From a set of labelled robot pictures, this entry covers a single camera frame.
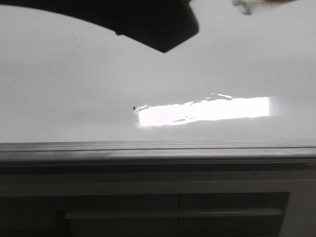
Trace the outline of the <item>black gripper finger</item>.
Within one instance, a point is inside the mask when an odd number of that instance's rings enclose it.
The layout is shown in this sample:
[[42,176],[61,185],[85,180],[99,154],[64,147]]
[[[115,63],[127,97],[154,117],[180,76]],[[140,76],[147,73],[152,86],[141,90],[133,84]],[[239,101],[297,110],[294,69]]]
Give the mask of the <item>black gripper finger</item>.
[[2,0],[80,19],[166,53],[199,32],[188,0]]

